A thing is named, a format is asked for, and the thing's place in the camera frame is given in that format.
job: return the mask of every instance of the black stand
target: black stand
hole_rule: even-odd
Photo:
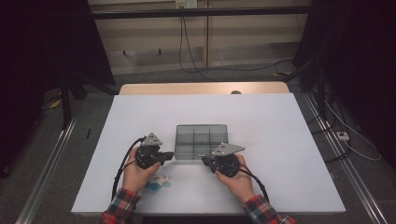
[[[300,77],[300,87],[302,91],[311,91],[315,84],[318,84],[318,112],[326,119],[326,102],[325,102],[325,72],[323,65],[325,60],[332,50],[332,47],[338,43],[343,32],[343,27],[346,24],[349,15],[352,0],[347,0],[345,3],[337,8],[332,14],[333,20],[329,25],[325,35],[321,38],[318,46],[313,53],[297,70],[290,75],[281,79],[283,82],[289,82],[295,77]]]
[[[118,95],[120,93],[119,91],[114,91],[105,85],[94,82],[88,77],[73,76],[70,73],[67,74],[67,72],[64,70],[59,72],[60,72],[60,86],[61,86],[61,94],[62,94],[62,107],[64,111],[64,126],[62,127],[63,130],[67,127],[67,125],[69,124],[72,118],[69,91],[72,92],[72,94],[77,100],[85,100],[85,98],[87,98],[87,92],[85,92],[84,87],[82,86],[82,82],[93,85],[98,90],[104,91],[110,95]]]

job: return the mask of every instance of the black pole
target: black pole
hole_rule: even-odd
[[[72,118],[72,112],[70,109],[70,101],[69,101],[69,89],[67,88],[67,80],[65,71],[59,71],[61,74],[61,96],[62,96],[62,108],[64,112],[64,126],[62,130],[64,130],[69,124]]]
[[[327,120],[326,117],[326,90],[325,90],[325,76],[322,66],[318,68],[318,113]]]
[[[57,13],[55,18],[67,20],[112,20],[136,18],[203,17],[203,16],[247,16],[333,13],[334,7],[236,7],[236,8],[187,8],[142,11],[93,11],[87,13]]]

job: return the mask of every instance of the hand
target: hand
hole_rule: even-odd
[[[235,154],[238,158],[239,163],[247,165],[245,158],[242,155]],[[234,177],[228,177],[223,175],[219,171],[216,171],[216,176],[218,180],[228,187],[231,194],[239,200],[240,203],[245,203],[247,200],[255,196],[253,185],[251,183],[251,177],[242,172],[238,172]]]
[[[157,172],[161,166],[161,163],[157,162],[146,170],[138,167],[135,162],[136,150],[137,147],[131,150],[128,161],[125,163],[128,164],[134,161],[125,168],[122,182],[122,187],[132,191],[133,193],[137,193],[139,190],[145,187],[149,181],[149,178],[155,174],[155,172]]]

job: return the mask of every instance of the red plaid shirt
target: red plaid shirt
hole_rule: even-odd
[[[111,205],[102,214],[102,224],[134,223],[134,210],[140,196],[127,190],[119,189]],[[280,216],[275,209],[261,195],[257,195],[242,205],[243,209],[253,223],[262,224],[294,224],[297,223],[291,217]]]

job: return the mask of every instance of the power outlet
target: power outlet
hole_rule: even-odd
[[[347,135],[346,132],[337,132],[337,137],[339,140],[349,141],[349,136]]]
[[[197,0],[186,0],[186,8],[198,8]]]
[[[176,0],[176,8],[186,8],[186,0]]]

